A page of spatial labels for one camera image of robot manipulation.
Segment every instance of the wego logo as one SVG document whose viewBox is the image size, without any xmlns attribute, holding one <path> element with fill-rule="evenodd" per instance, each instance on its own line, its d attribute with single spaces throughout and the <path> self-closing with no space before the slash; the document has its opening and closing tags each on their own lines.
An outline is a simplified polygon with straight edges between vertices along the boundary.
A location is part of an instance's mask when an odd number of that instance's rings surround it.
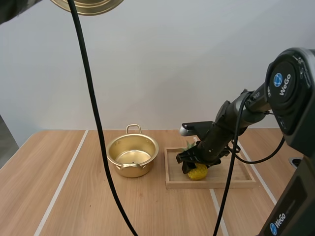
<svg viewBox="0 0 315 236">
<path fill-rule="evenodd" d="M 285 94 L 285 90 L 286 90 L 286 88 L 287 88 L 287 85 L 289 84 L 289 82 L 290 82 L 290 79 L 291 79 L 291 74 L 288 74 L 287 76 L 286 76 L 286 79 L 284 80 L 284 85 L 281 87 L 281 90 L 280 90 L 280 95 L 282 95 L 282 96 L 284 96 L 284 94 Z"/>
</svg>

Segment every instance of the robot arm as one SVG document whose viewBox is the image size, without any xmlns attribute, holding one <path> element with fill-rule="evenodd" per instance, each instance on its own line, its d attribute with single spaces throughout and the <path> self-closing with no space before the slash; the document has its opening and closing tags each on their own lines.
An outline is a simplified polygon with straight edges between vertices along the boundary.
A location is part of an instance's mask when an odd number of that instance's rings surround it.
<svg viewBox="0 0 315 236">
<path fill-rule="evenodd" d="M 282 52 L 267 70 L 265 83 L 226 101 L 216 120 L 184 123 L 182 135 L 197 135 L 200 142 L 177 156 L 183 172 L 195 163 L 210 167 L 227 155 L 233 139 L 240 103 L 246 98 L 239 132 L 265 117 L 272 109 L 289 146 L 304 158 L 264 224 L 259 236 L 315 235 L 315 50 L 291 48 Z"/>
</svg>

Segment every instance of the gold pot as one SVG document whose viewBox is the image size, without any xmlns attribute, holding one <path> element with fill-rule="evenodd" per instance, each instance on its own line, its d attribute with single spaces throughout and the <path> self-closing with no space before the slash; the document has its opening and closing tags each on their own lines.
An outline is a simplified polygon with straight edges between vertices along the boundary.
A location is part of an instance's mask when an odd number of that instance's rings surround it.
<svg viewBox="0 0 315 236">
<path fill-rule="evenodd" d="M 128 133 L 132 126 L 138 127 L 139 133 Z M 118 174 L 125 177 L 139 177 L 150 171 L 157 154 L 158 143 L 142 134 L 138 124 L 130 124 L 126 128 L 125 135 L 109 144 L 107 158 L 115 165 Z"/>
</svg>

